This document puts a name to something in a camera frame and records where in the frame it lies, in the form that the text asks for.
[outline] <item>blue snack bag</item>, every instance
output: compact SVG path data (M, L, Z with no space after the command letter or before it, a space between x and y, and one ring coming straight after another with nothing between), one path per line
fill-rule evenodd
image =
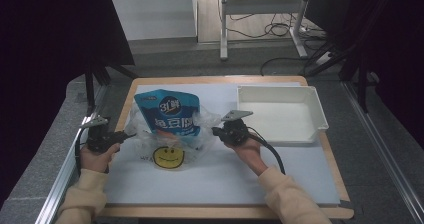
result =
M200 109L196 95L159 89L136 94L134 99L152 133L199 134L200 127L193 124L193 113Z

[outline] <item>beige sleeve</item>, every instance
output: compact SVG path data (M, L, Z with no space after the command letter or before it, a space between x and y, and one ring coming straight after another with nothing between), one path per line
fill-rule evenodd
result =
M290 176L270 167L259 176L267 205L284 224L331 224L312 198Z
M78 182L66 191L56 224L91 223L106 205L103 192L106 180L104 173L82 169Z

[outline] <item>yellow smiley face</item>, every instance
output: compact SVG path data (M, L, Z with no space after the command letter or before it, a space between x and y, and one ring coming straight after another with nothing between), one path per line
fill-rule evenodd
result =
M153 160L156 165L173 169L181 166L184 161L184 151L180 148L159 147L153 152Z

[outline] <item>desk leg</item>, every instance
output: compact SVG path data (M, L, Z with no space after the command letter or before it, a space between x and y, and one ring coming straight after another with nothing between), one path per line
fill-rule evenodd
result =
M227 0L221 0L221 60L228 59L228 41L227 41Z
M303 47L302 42L299 38L299 29L302 24L303 16L305 15L306 6L309 0L302 0L300 4L300 10L297 14L296 23L294 27L290 28L290 35L292 36L294 45L296 46L297 52L299 53L300 58L308 58L305 48Z

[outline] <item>table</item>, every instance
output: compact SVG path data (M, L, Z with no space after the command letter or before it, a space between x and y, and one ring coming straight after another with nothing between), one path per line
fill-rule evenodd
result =
M264 83L264 82L298 82L307 86L306 80L299 76L260 77L260 76L225 76L225 77L173 77L173 78L141 78L133 81L121 112L116 130L123 130L128 113L133 103L133 96L138 85L158 84L216 84L216 83ZM343 179L337 167L331 146L325 133L320 140L328 161L337 192L341 199L339 206L321 207L330 218L349 219L354 211L346 206L350 203ZM160 217L160 218L246 218L246 219L278 219L268 207L256 206L173 206L173 205L106 205L101 216L117 217Z

